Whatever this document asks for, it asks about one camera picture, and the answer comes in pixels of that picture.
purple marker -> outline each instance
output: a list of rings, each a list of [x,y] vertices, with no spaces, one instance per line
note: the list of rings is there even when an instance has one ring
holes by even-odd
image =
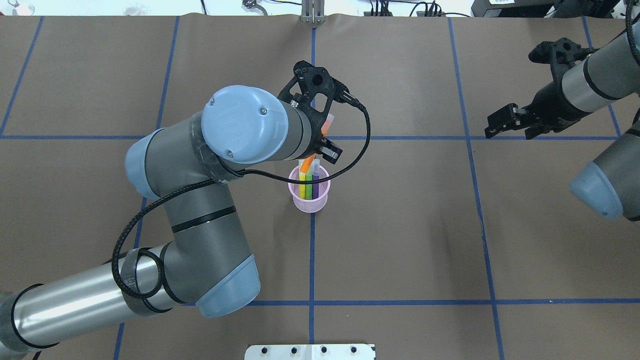
[[[320,179],[320,159],[314,159],[312,164],[314,168],[313,180]],[[311,188],[311,199],[317,199],[319,195],[320,184],[313,184]]]

white bracket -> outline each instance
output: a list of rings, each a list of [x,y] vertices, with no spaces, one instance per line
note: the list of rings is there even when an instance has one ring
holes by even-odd
[[[309,24],[322,24],[324,20],[324,0],[302,0],[300,21]]]
[[[253,345],[244,360],[376,360],[373,344]]]

cup of markers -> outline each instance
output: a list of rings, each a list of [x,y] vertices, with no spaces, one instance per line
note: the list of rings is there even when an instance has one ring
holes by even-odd
[[[289,174],[289,179],[311,181],[329,176],[326,169],[320,166],[320,159],[313,159],[310,165],[305,166],[304,160]],[[326,204],[331,180],[319,184],[289,184],[289,192],[293,196],[293,203],[300,211],[316,213]]]

white metal plate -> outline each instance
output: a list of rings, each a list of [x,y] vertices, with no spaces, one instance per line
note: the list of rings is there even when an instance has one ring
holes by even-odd
[[[373,344],[253,345],[244,360],[375,360]]]

light blue cap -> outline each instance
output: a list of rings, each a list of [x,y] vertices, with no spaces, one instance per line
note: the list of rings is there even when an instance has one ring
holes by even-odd
[[[160,199],[160,196],[156,195],[149,186],[147,181],[147,174],[145,172],[145,158],[147,157],[147,147],[154,135],[164,129],[163,127],[150,133],[149,135],[138,140],[135,144],[131,145],[127,151],[127,156],[124,158],[124,169],[127,172],[127,178],[129,182],[136,187],[138,193],[149,200]]]
[[[613,220],[624,210],[613,185],[596,163],[587,167],[569,185],[571,192],[601,217]]]
[[[253,254],[196,301],[202,316],[219,318],[241,309],[258,296],[260,278]]]
[[[267,160],[289,132],[284,106],[269,92],[232,85],[213,94],[202,110],[202,135],[218,156],[238,164]]]

